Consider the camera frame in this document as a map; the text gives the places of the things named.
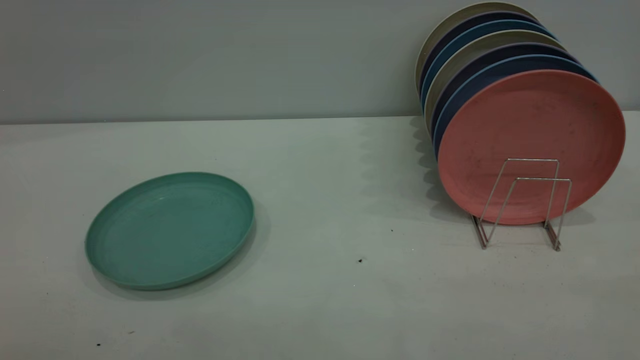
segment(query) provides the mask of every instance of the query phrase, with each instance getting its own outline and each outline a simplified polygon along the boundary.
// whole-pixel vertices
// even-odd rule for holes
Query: white table
[[[418,117],[0,126],[0,359],[640,357],[640,112],[605,187],[481,250]],[[123,290],[90,221],[172,172],[229,176],[257,231],[216,274]]]

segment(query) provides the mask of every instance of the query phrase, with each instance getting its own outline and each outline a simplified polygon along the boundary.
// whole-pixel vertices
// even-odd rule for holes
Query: green plate
[[[253,224],[253,202],[237,182],[203,172],[157,177],[100,211],[84,243],[93,267],[118,285],[163,290],[224,265]]]

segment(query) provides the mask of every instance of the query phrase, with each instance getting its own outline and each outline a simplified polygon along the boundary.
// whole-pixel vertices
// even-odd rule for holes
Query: navy blue plate
[[[435,59],[431,63],[431,66],[429,66],[429,69],[424,76],[424,80],[422,81],[422,90],[420,91],[420,103],[422,105],[422,111],[424,112],[424,103],[426,101],[427,93],[429,92],[429,88],[431,87],[433,78],[435,78],[436,74],[438,74],[438,71],[440,70],[442,65],[444,65],[444,63],[446,63],[447,60],[456,53],[456,51],[462,49],[475,39],[504,30],[530,30],[537,33],[545,34],[546,36],[552,37],[554,39],[556,38],[542,26],[522,20],[490,21],[466,30],[464,33],[451,40],[451,42],[448,43],[442,49],[442,51],[440,51],[440,53],[436,55]]]
[[[442,136],[451,119],[453,119],[453,116],[455,116],[458,110],[476,93],[488,85],[510,75],[542,69],[564,70],[596,81],[593,75],[578,63],[558,56],[522,55],[494,63],[466,80],[444,105],[436,122],[435,134],[433,136],[433,149],[436,159],[438,159],[438,150]]]
[[[451,29],[450,32],[448,32],[438,41],[433,50],[431,50],[429,56],[427,56],[427,60],[425,60],[424,64],[422,65],[422,70],[420,71],[420,81],[418,82],[418,84],[420,84],[419,92],[422,93],[424,76],[427,74],[427,70],[431,66],[431,63],[433,63],[433,60],[436,58],[436,56],[440,54],[440,51],[442,51],[442,49],[444,49],[444,47],[447,46],[447,44],[451,42],[451,40],[455,39],[458,35],[464,33],[470,28],[473,28],[474,26],[496,20],[522,20],[531,22],[532,24],[540,25],[540,23],[532,17],[528,17],[526,15],[522,15],[521,13],[515,12],[488,12],[470,17],[469,19],[458,24],[455,28]]]
[[[521,55],[552,55],[558,56],[560,58],[565,58],[567,60],[571,60],[575,63],[578,63],[573,56],[569,55],[566,51],[562,49],[558,49],[555,46],[540,44],[536,42],[523,42],[519,44],[509,44],[505,46],[498,47],[490,52],[478,56],[474,61],[467,64],[463,67],[457,74],[455,74],[451,80],[444,86],[442,93],[438,97],[436,102],[436,106],[433,110],[433,115],[431,119],[431,132],[430,134],[435,134],[436,121],[440,113],[442,112],[442,108],[444,108],[444,104],[447,103],[451,95],[468,79],[471,78],[474,74],[477,74],[479,71],[484,68],[497,63],[498,61],[502,61],[508,58],[513,58],[515,56]]]

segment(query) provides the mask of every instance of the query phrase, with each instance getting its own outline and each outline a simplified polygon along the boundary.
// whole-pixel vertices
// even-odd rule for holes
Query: beige plate
[[[521,13],[522,15],[526,15],[531,17],[532,19],[537,20],[533,15],[531,15],[527,10],[515,6],[513,4],[507,3],[479,3],[473,4],[466,8],[460,9],[457,12],[450,15],[448,18],[444,19],[436,28],[429,34],[427,40],[424,41],[424,45],[422,45],[422,50],[420,50],[420,54],[418,55],[418,61],[415,63],[415,88],[418,91],[418,96],[420,96],[420,73],[422,72],[422,68],[424,66],[424,62],[427,60],[427,56],[433,48],[436,46],[438,41],[446,35],[451,29],[455,28],[461,22],[467,20],[470,17],[487,13],[487,12],[515,12]]]
[[[431,135],[431,118],[433,116],[433,110],[435,109],[436,102],[438,101],[442,90],[444,90],[444,87],[447,86],[449,81],[460,70],[462,70],[463,67],[489,51],[497,47],[521,42],[537,42],[539,44],[555,46],[558,49],[566,51],[566,49],[553,38],[529,30],[498,31],[470,42],[453,54],[447,62],[442,65],[436,76],[433,78],[431,87],[429,87],[429,91],[427,92],[427,97],[424,102],[424,118],[427,123],[427,131],[429,131],[429,135]]]

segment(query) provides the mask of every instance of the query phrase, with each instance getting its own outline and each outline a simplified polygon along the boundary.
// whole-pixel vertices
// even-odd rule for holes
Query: plate rack
[[[500,211],[498,212],[498,217],[495,219],[495,222],[493,223],[493,226],[491,228],[491,232],[489,232],[489,235],[487,236],[486,231],[484,230],[484,225],[483,225],[483,220],[484,220],[484,216],[486,214],[486,210],[489,208],[489,204],[491,203],[491,199],[493,197],[493,193],[495,192],[496,187],[498,186],[498,183],[500,182],[500,178],[502,177],[502,173],[504,171],[504,168],[507,166],[508,163],[511,162],[552,162],[552,163],[556,163],[556,171],[554,173],[553,177],[522,177],[522,176],[518,176],[516,177],[513,182],[511,183],[511,187],[509,188],[509,192],[507,193],[507,197],[504,199],[504,202],[502,203],[502,207],[500,208]],[[489,194],[489,198],[486,201],[486,204],[484,205],[484,210],[482,212],[482,215],[478,218],[475,215],[471,215],[471,219],[474,223],[474,227],[476,228],[476,232],[478,235],[478,239],[480,241],[480,246],[482,247],[482,249],[486,249],[487,246],[489,245],[489,241],[491,240],[493,233],[495,232],[495,228],[497,227],[498,223],[500,222],[500,217],[502,216],[502,212],[504,211],[504,208],[507,206],[507,203],[509,202],[509,198],[511,197],[511,193],[513,192],[513,189],[515,188],[516,184],[522,182],[522,181],[552,181],[553,185],[551,187],[551,196],[549,197],[549,206],[547,208],[547,215],[545,216],[545,221],[541,222],[540,225],[542,225],[542,228],[544,228],[544,230],[546,230],[547,235],[549,237],[549,240],[551,241],[551,246],[555,251],[560,251],[560,232],[562,231],[562,224],[564,221],[564,214],[566,213],[566,207],[567,204],[569,203],[569,196],[571,195],[571,187],[572,187],[572,181],[571,179],[563,179],[563,178],[559,178],[558,177],[558,170],[560,169],[560,161],[558,159],[523,159],[523,158],[508,158],[504,161],[504,163],[502,164],[502,168],[500,169],[500,172],[498,173],[498,176],[495,179],[495,184],[493,184],[493,189],[491,190],[491,193]],[[566,198],[564,199],[564,206],[563,206],[563,210],[562,210],[562,215],[560,216],[560,223],[558,224],[558,230],[557,232],[554,231],[553,227],[551,226],[551,223],[549,222],[549,214],[551,213],[551,205],[553,204],[553,200],[554,200],[554,195],[556,192],[556,183],[560,181],[560,182],[564,182],[564,183],[568,183],[568,189],[566,192]]]

